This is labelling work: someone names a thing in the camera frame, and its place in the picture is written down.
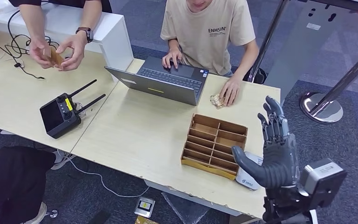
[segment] metal bar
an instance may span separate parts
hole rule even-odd
[[[358,62],[344,75],[344,77],[311,109],[310,114],[316,116],[333,102],[348,85],[358,77]]]
[[[271,41],[271,37],[272,34],[274,33],[276,26],[278,25],[279,19],[281,18],[282,12],[285,9],[285,6],[287,5],[287,3],[290,0],[282,0],[279,3],[278,8],[275,11],[275,15],[274,18],[272,19],[272,22],[268,28],[267,34],[264,38],[263,44],[260,47],[260,51],[259,51],[259,55],[256,58],[255,63],[253,64],[251,70],[250,70],[250,74],[249,74],[249,78],[248,78],[248,82],[254,82],[255,77],[256,77],[256,73],[260,67],[260,64],[262,63],[262,60],[264,58],[264,54],[267,51],[268,45]]]

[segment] beige t-shirt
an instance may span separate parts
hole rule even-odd
[[[255,32],[246,0],[212,0],[199,13],[186,0],[168,0],[160,37],[178,39],[183,63],[224,75],[231,70],[229,42],[247,44]]]

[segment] cardboard compartment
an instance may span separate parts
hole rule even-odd
[[[193,117],[191,128],[200,132],[216,135],[219,128],[219,120],[196,114]]]
[[[231,150],[231,147],[224,146],[224,145],[221,145],[221,144],[218,144],[218,143],[215,143],[213,149],[217,150],[217,151],[220,151],[220,152],[230,154],[230,155],[233,154],[233,151]]]
[[[211,165],[218,166],[224,169],[228,169],[230,171],[234,171],[235,173],[238,171],[238,165],[233,162],[228,162],[219,158],[212,157]]]
[[[197,137],[194,137],[191,135],[189,135],[187,137],[187,141],[198,144],[198,145],[202,145],[202,146],[205,146],[208,148],[213,148],[213,144],[214,144],[213,141],[208,141],[208,140],[197,138]]]
[[[234,180],[239,170],[231,146],[245,147],[244,126],[195,114],[190,124],[181,163]]]
[[[198,161],[202,161],[205,163],[209,163],[209,156],[205,155],[205,154],[201,154],[198,152],[195,152],[193,150],[187,149],[185,148],[185,150],[183,151],[183,156],[191,158],[191,159],[195,159]]]
[[[190,128],[190,130],[189,130],[189,135],[198,137],[198,138],[202,138],[202,139],[206,139],[209,141],[215,141],[215,138],[216,138],[216,135],[208,134],[205,132],[200,132],[200,131],[197,131],[192,128]]]
[[[232,132],[235,134],[240,134],[240,135],[248,134],[248,129],[246,127],[225,122],[225,121],[220,122],[219,129],[227,132]]]
[[[198,144],[195,144],[195,143],[192,143],[192,142],[189,142],[189,141],[186,142],[185,148],[193,150],[193,151],[198,152],[198,153],[202,153],[202,154],[207,155],[207,156],[212,155],[212,149],[211,148],[207,148],[205,146],[198,145]]]
[[[216,157],[225,161],[229,161],[229,162],[233,162],[235,163],[234,157],[233,155],[227,154],[227,153],[222,153],[219,151],[213,151],[212,152],[212,157]]]
[[[217,133],[216,143],[228,147],[239,146],[244,148],[245,140],[246,137],[244,135],[219,130]]]

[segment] yellow sticker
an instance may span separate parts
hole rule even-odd
[[[73,109],[72,109],[72,105],[70,104],[68,98],[65,99],[65,102],[67,103],[67,107],[68,107],[69,111],[72,111],[72,110],[73,110]]]
[[[155,89],[152,89],[152,88],[148,88],[149,90],[153,90],[153,91],[156,91],[156,92],[161,92],[161,93],[164,93],[163,91],[161,90],[155,90]]]

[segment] hand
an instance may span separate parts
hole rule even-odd
[[[47,60],[44,55],[44,50],[50,50],[50,46],[44,37],[41,38],[32,38],[31,43],[29,44],[29,55],[41,65],[42,68],[48,69],[53,65]]]
[[[87,35],[84,31],[77,32],[60,44],[56,53],[61,54],[66,48],[73,49],[72,56],[65,58],[61,65],[56,65],[59,71],[75,70],[84,58],[84,47],[87,44]]]
[[[180,52],[179,48],[169,49],[169,52],[166,56],[163,57],[163,66],[166,69],[171,68],[170,60],[172,58],[173,64],[175,68],[178,69],[178,61],[182,60],[182,52]]]
[[[235,75],[231,77],[220,91],[220,99],[223,100],[224,106],[231,106],[238,96],[241,88],[242,78]]]
[[[264,137],[262,165],[250,160],[238,146],[231,147],[234,160],[265,188],[294,186],[299,173],[296,138],[289,132],[288,120],[281,105],[269,96],[266,97],[266,102],[263,107],[268,120],[260,113],[257,115],[262,123]]]

